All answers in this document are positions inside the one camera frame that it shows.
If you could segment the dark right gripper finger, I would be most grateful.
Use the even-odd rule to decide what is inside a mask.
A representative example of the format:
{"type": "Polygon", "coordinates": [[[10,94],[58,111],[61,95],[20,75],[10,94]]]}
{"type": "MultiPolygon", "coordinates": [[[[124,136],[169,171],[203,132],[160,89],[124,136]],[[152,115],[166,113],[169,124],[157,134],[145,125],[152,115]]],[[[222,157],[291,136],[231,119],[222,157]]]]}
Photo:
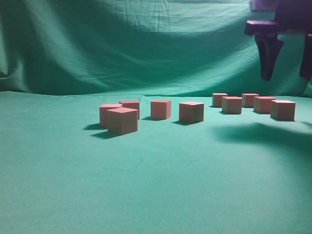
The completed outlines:
{"type": "Polygon", "coordinates": [[[277,34],[256,34],[255,42],[260,58],[261,78],[270,81],[284,41],[280,40],[277,34]]]}

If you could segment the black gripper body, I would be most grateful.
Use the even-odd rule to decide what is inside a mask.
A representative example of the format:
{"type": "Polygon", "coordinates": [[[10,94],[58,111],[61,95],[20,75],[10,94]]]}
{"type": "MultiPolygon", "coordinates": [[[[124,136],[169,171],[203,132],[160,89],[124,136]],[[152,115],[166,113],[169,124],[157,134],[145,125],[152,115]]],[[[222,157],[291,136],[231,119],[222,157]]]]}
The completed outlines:
{"type": "Polygon", "coordinates": [[[252,12],[274,12],[272,20],[248,20],[244,33],[312,32],[312,2],[310,0],[251,0],[252,12]]]}

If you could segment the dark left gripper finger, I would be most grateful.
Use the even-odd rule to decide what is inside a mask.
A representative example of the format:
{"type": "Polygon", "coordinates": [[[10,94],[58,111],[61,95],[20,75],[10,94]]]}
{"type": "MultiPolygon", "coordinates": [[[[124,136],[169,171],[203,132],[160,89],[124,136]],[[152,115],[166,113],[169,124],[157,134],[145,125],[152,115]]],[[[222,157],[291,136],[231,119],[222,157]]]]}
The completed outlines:
{"type": "Polygon", "coordinates": [[[304,52],[300,66],[300,76],[304,79],[312,78],[312,35],[306,34],[304,41],[304,52]]]}

